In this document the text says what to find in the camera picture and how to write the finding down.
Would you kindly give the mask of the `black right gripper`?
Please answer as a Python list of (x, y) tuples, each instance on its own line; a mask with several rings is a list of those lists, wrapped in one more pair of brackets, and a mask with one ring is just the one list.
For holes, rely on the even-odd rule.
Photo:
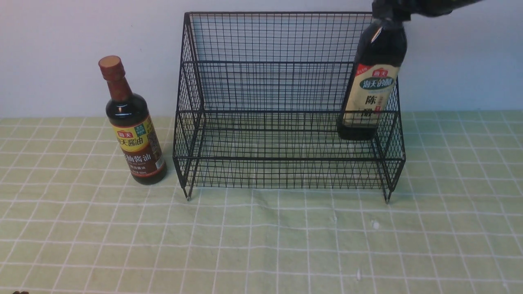
[(393, 21), (410, 21), (417, 14), (428, 18), (449, 15), (456, 9), (476, 4), (479, 0), (374, 0), (372, 17)]

